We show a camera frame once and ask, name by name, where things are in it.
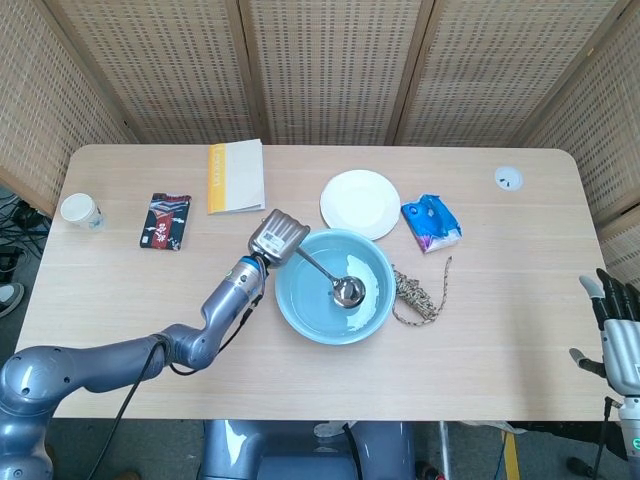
paper cup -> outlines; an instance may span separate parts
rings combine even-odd
[[[86,193],[74,193],[64,199],[60,214],[67,222],[89,230],[99,229],[104,217],[96,202]]]

ladle handle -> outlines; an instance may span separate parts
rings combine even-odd
[[[316,267],[318,270],[320,270],[325,277],[327,277],[329,280],[331,280],[331,283],[337,283],[338,282],[338,279],[336,277],[334,277],[329,272],[327,272],[322,265],[320,265],[318,262],[316,262],[313,259],[313,257],[311,255],[309,255],[307,252],[305,252],[302,248],[300,248],[300,247],[296,248],[296,253],[298,255],[300,255],[302,258],[304,258],[311,265]]]

blue tissue pack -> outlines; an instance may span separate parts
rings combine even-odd
[[[401,211],[423,253],[448,247],[462,238],[458,220],[438,195],[422,195],[418,202],[402,205]]]

table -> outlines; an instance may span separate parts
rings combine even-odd
[[[367,340],[331,347],[298,335],[266,298],[206,371],[170,370],[145,382],[128,417],[360,420],[599,420],[608,391],[579,370],[571,346],[600,357],[578,275],[602,256],[574,160],[559,150],[265,146],[267,212],[206,214],[207,146],[91,145],[71,158],[61,198],[97,199],[105,231],[56,214],[18,348],[90,347],[145,336],[171,323],[202,325],[199,308],[245,254],[272,208],[323,228],[318,200],[335,174],[368,168],[403,202],[440,194],[464,238],[423,255],[401,218],[378,241],[396,267],[436,301],[453,255],[448,302],[435,324],[390,317]],[[524,175],[517,192],[494,171]],[[153,192],[193,196],[180,252],[141,249]],[[57,415],[113,417],[128,389],[84,390]]]

wicker screen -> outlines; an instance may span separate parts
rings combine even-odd
[[[576,77],[526,143],[573,155],[597,220],[640,200],[640,9]]]
[[[2,180],[52,214],[71,154],[129,137],[32,2],[0,1],[0,45]]]
[[[602,230],[600,248],[609,273],[640,289],[640,207]]]
[[[255,136],[223,0],[49,0],[150,143]]]
[[[420,1],[249,3],[273,142],[383,144]]]
[[[506,146],[614,4],[447,0],[398,143]]]

